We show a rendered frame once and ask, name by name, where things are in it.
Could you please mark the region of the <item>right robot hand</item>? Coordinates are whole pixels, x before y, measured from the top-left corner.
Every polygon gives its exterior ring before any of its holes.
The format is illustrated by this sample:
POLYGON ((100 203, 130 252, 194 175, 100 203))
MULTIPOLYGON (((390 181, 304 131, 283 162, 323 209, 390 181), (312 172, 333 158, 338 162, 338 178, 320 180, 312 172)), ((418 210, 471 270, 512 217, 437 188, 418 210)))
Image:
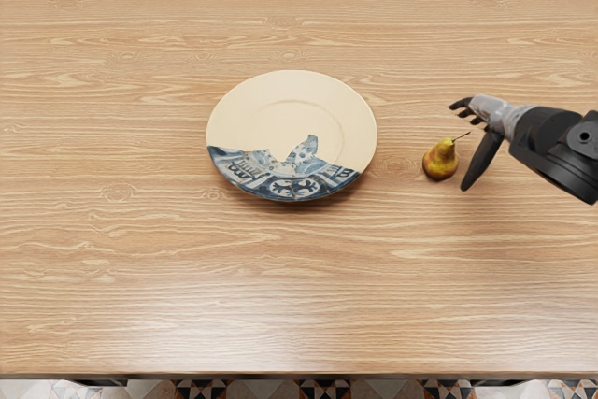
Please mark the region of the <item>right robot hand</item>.
POLYGON ((506 100, 476 94, 466 97, 448 106, 450 110, 460 110, 458 116, 473 116, 472 125, 485 123, 485 135, 478 145, 467 171, 461 182, 461 190, 466 192, 484 174, 496 155, 503 141, 511 141, 515 129, 523 117, 534 105, 514 106, 506 100))

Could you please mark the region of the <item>cream plate with blue pattern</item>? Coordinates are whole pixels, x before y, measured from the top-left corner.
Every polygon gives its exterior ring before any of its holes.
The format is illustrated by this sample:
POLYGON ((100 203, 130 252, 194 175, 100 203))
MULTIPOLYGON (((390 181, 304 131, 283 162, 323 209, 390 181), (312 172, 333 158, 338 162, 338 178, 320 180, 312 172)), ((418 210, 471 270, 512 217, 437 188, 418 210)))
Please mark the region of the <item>cream plate with blue pattern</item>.
POLYGON ((304 202, 358 179, 377 148, 372 109, 350 86, 306 70, 242 81, 214 106, 206 146, 219 172, 268 200, 304 202))

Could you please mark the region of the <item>yellow-red pear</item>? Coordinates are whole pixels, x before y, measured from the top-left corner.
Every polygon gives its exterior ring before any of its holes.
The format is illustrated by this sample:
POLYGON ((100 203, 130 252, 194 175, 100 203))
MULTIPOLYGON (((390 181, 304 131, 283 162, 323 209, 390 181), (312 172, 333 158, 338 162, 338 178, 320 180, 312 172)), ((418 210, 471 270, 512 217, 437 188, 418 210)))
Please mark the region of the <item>yellow-red pear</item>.
POLYGON ((424 153, 421 165, 427 178, 443 181, 457 172, 459 158, 456 153, 456 141, 467 135, 469 132, 457 137, 444 137, 424 153))

